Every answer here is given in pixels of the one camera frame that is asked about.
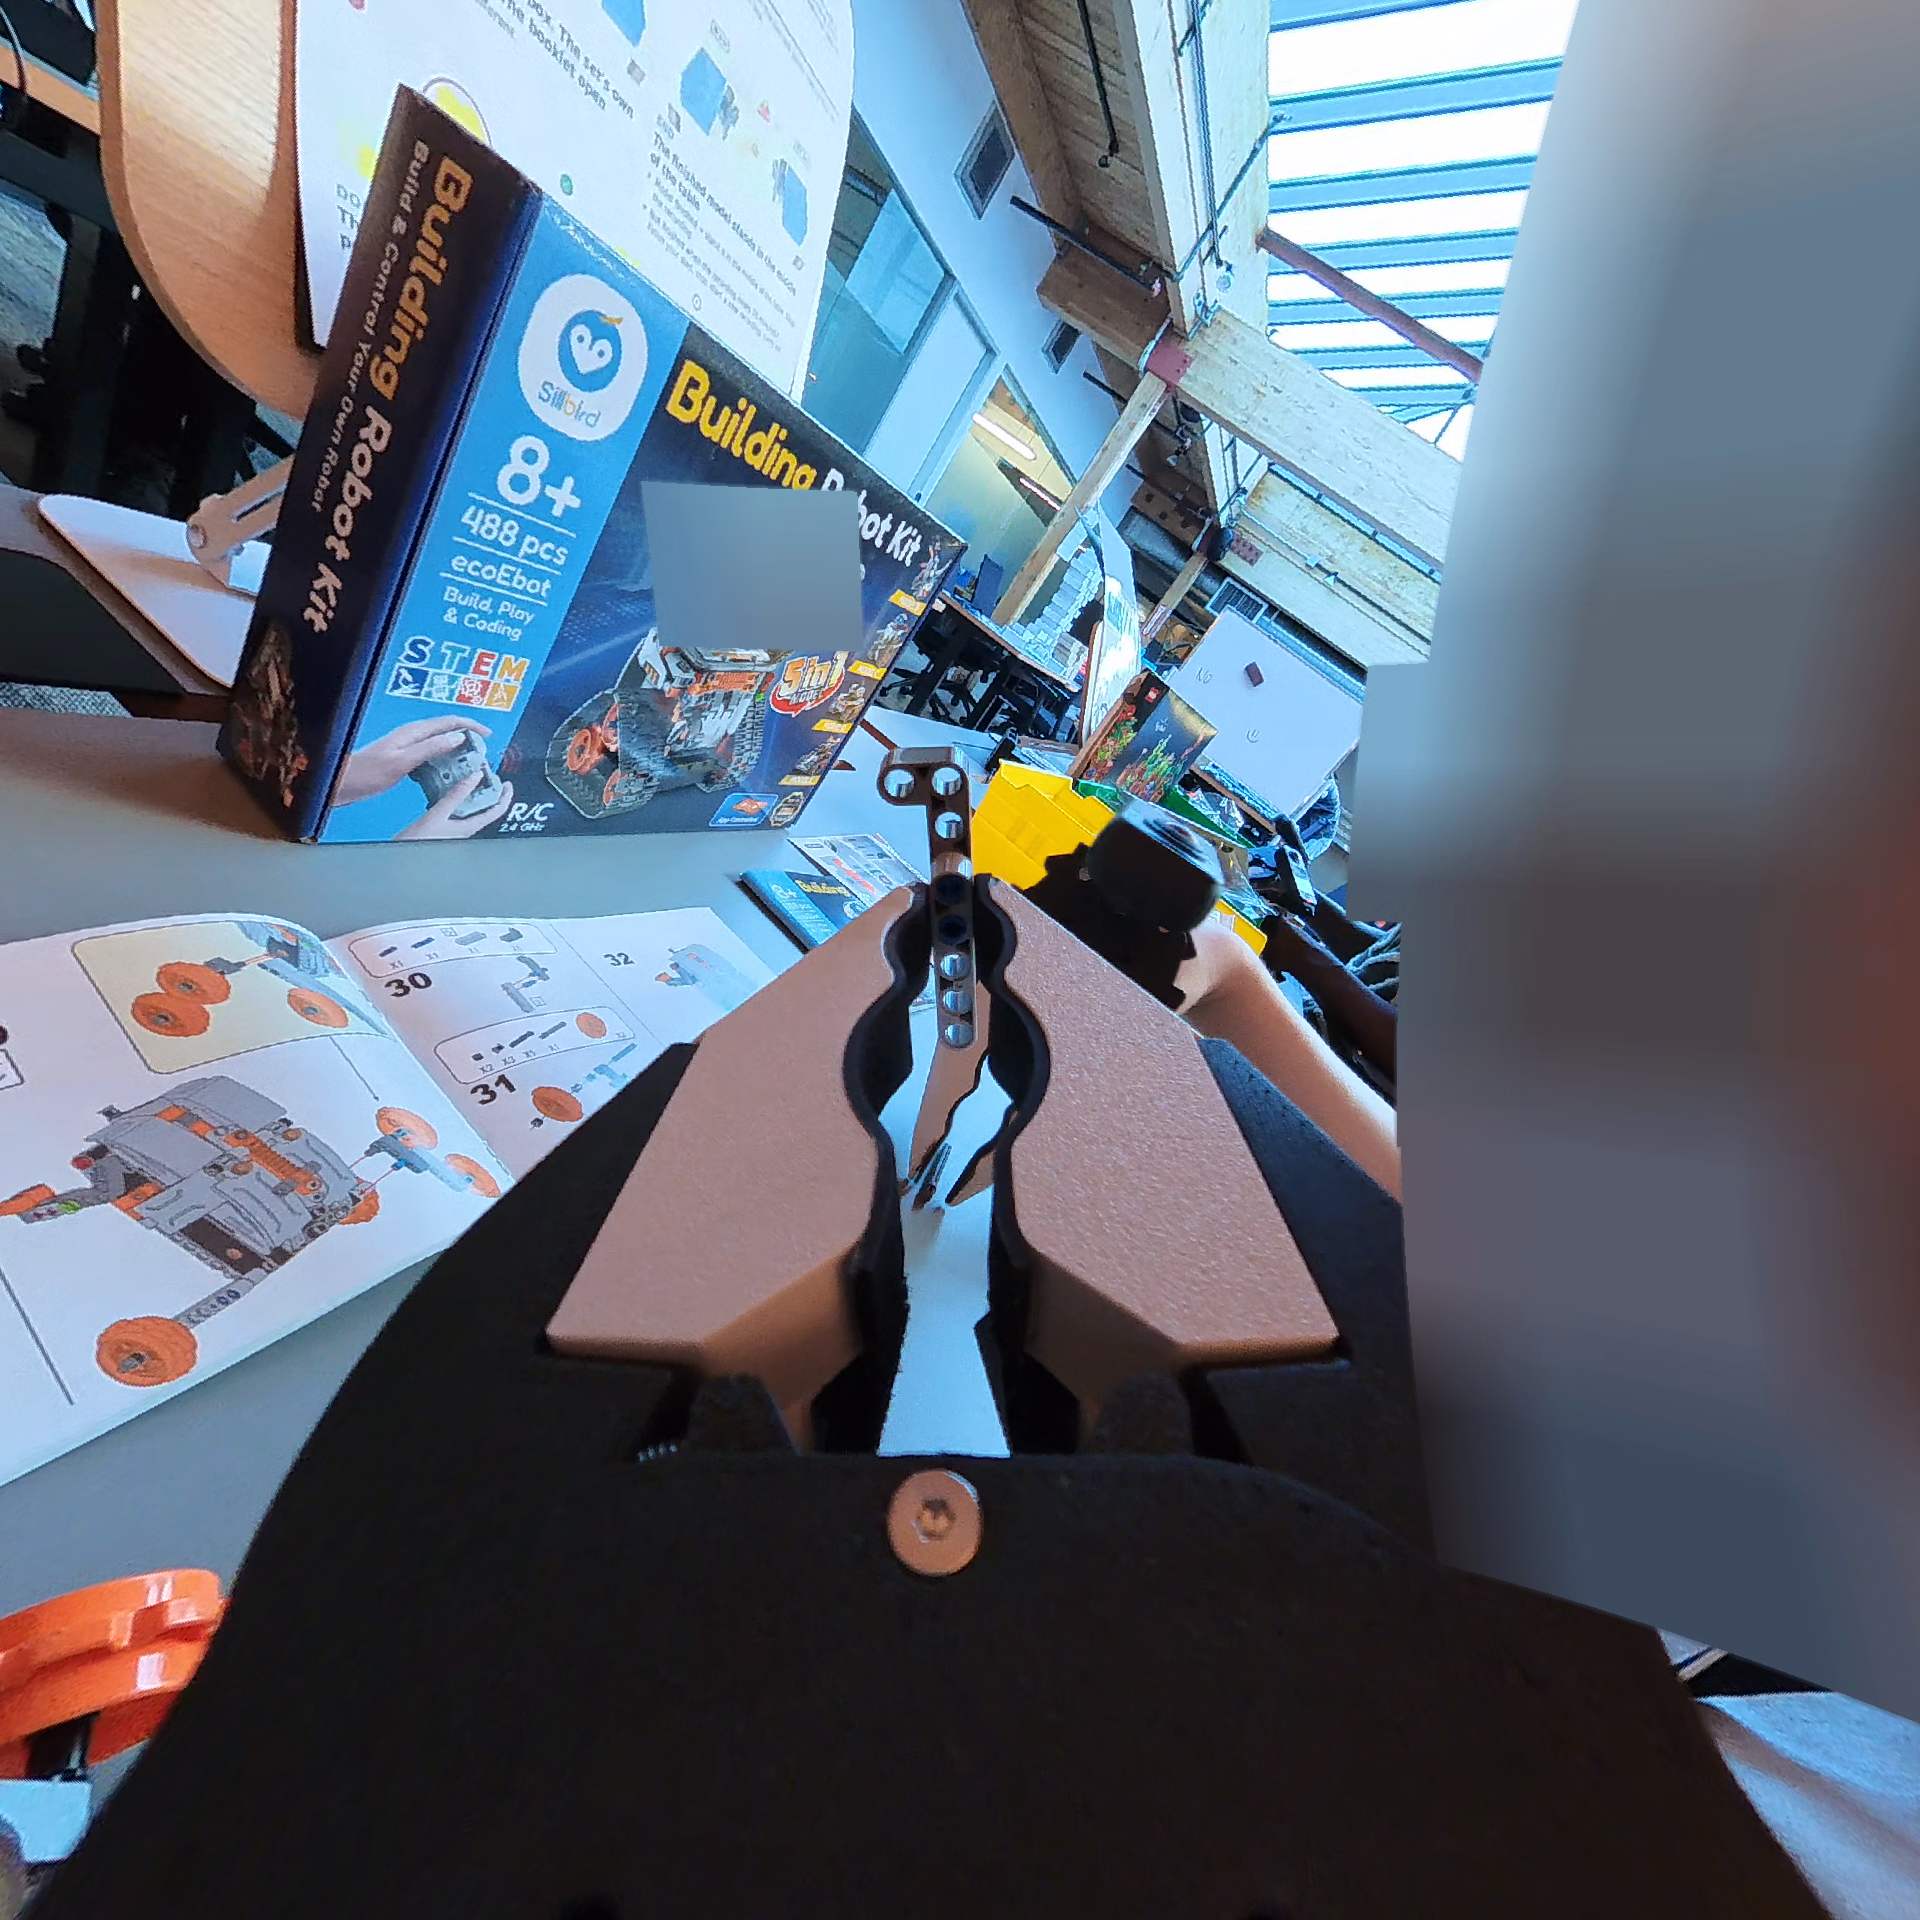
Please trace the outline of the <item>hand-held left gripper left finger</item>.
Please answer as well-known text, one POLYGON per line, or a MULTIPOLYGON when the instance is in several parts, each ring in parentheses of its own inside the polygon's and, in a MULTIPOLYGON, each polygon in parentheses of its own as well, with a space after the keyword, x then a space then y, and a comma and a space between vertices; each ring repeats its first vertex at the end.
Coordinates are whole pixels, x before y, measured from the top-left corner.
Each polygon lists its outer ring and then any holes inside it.
POLYGON ((879 900, 708 1029, 548 1343, 758 1378, 804 1442, 876 1447, 907 1330, 880 1118, 914 1068, 921 892, 879 900))

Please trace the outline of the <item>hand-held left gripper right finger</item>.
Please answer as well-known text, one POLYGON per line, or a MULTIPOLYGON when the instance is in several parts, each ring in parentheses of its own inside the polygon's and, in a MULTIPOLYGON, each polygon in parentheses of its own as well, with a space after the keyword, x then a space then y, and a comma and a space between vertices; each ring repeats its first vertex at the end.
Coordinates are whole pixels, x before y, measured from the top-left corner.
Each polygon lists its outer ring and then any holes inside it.
POLYGON ((1194 1029, 1006 882, 989 1322, 1016 1453, 1073 1453, 1127 1380, 1318 1363, 1338 1326, 1194 1029))

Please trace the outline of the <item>grey angled building beam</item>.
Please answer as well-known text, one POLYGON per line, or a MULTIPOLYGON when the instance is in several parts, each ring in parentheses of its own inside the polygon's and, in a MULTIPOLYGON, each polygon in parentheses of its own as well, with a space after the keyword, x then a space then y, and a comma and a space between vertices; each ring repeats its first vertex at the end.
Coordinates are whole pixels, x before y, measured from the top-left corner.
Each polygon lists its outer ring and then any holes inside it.
POLYGON ((890 804, 925 808, 939 1042, 950 1051, 969 1050, 977 1040, 977 961, 967 769, 954 747, 890 750, 879 771, 879 793, 890 804))

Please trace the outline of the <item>person's right forearm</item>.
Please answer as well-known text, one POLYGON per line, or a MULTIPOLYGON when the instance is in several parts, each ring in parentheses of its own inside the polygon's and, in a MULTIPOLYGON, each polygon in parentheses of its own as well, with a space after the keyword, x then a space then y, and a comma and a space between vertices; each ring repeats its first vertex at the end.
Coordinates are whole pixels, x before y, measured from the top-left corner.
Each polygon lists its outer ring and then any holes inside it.
POLYGON ((1345 1065, 1285 1001, 1234 932, 1208 924, 1180 962, 1180 1015, 1205 1037, 1230 1042, 1397 1202, 1402 1196, 1398 1122, 1390 1103, 1345 1065))

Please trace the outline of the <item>yellow plastic bin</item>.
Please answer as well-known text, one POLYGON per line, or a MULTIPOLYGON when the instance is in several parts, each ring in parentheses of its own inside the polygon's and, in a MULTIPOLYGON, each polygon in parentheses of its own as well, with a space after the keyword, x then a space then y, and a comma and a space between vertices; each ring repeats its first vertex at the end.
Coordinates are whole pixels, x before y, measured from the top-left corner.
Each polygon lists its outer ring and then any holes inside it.
MULTIPOLYGON (((1029 889, 1043 882, 1049 858, 1090 846, 1128 801, 1132 794, 1103 782, 1073 782, 1007 761, 974 811, 974 869, 1029 889)), ((1277 912, 1254 890, 1249 849, 1179 790, 1160 807, 1214 841, 1226 879, 1214 920, 1231 926, 1249 949, 1262 954, 1265 926, 1277 912)))

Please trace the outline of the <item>dark toy set box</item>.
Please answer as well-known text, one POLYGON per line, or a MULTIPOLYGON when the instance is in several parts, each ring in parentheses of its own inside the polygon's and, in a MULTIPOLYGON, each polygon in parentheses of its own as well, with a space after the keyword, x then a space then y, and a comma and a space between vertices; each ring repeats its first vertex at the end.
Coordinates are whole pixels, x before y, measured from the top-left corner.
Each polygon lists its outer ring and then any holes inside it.
POLYGON ((1215 729, 1150 668, 1090 736, 1071 781, 1161 804, 1208 750, 1215 729))

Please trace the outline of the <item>white board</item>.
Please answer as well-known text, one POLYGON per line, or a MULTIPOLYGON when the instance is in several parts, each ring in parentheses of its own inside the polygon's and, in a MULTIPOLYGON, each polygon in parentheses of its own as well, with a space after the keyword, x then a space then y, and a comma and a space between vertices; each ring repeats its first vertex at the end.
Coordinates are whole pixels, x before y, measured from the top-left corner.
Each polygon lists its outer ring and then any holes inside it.
POLYGON ((1207 760, 1267 811, 1299 815, 1359 746, 1361 695, 1237 612, 1168 685, 1214 726, 1207 760))

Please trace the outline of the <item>small printed leaflet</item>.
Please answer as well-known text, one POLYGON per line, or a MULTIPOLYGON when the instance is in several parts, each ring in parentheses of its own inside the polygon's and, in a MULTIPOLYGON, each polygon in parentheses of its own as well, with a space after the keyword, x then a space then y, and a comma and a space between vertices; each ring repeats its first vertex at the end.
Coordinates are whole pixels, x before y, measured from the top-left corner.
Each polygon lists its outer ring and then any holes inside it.
POLYGON ((884 836, 789 836, 789 846, 867 904, 899 889, 925 884, 922 875, 884 836))

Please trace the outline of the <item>white printed standing sign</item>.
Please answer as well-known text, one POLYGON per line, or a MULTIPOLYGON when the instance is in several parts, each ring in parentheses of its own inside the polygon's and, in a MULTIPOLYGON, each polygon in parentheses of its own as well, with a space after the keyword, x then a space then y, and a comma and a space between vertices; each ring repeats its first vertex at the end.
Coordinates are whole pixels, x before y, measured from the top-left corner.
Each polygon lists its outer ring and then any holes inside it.
POLYGON ((1103 608, 1087 653, 1085 714, 1077 731, 1082 747, 1092 746, 1144 668, 1133 550, 1100 509, 1092 514, 1090 527, 1099 548, 1103 608))

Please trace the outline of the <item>open instruction booklet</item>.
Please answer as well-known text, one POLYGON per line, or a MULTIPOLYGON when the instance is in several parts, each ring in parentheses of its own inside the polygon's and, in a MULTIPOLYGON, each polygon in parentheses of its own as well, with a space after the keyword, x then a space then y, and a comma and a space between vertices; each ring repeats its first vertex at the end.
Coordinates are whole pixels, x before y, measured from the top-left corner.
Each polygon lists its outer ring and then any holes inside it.
POLYGON ((6 1482, 438 1255, 770 974, 709 908, 6 947, 6 1482))

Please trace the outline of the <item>blue robot kit box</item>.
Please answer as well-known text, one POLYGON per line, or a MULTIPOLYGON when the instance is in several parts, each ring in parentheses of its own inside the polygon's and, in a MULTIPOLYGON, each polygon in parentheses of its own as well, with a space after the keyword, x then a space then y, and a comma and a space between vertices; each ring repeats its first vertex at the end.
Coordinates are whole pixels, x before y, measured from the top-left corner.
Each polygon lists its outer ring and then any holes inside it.
POLYGON ((301 844, 789 830, 963 550, 399 89, 222 752, 301 844))

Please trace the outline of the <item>orange toy wheel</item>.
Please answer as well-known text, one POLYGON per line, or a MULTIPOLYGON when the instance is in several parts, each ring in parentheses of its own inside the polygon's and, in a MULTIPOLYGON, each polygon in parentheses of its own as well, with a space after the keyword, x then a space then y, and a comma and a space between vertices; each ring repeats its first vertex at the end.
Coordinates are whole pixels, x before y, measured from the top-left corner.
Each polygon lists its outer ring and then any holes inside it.
POLYGON ((3 1778, 81 1778, 149 1741, 226 1612, 216 1571, 168 1570, 3 1621, 3 1778))

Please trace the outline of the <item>white stand base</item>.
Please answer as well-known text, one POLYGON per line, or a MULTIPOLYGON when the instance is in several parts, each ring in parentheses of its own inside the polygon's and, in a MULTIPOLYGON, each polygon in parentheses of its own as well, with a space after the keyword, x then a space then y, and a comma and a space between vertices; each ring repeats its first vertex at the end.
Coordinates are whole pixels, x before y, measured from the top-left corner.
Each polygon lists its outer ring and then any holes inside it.
POLYGON ((267 536, 294 462, 207 496, 188 522, 77 495, 42 495, 38 515, 61 534, 204 677, 230 686, 271 556, 267 536))

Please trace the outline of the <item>white instruction poster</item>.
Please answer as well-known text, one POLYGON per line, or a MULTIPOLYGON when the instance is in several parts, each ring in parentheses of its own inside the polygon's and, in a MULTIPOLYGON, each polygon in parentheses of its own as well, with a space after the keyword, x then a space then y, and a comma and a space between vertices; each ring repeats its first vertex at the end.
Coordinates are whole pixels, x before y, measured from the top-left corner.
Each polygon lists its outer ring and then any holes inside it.
POLYGON ((413 87, 798 399, 852 75, 851 3, 301 3, 298 183, 316 343, 394 94, 413 87))

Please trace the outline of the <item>person's white shirt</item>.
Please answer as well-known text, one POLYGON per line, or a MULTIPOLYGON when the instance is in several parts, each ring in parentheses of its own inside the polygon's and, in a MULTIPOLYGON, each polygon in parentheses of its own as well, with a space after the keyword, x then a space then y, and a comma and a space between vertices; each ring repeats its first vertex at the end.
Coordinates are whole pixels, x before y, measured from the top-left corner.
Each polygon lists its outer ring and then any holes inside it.
POLYGON ((1919 1726, 1716 1646, 1662 1635, 1722 1760, 1844 1918, 1919 1915, 1919 1726))

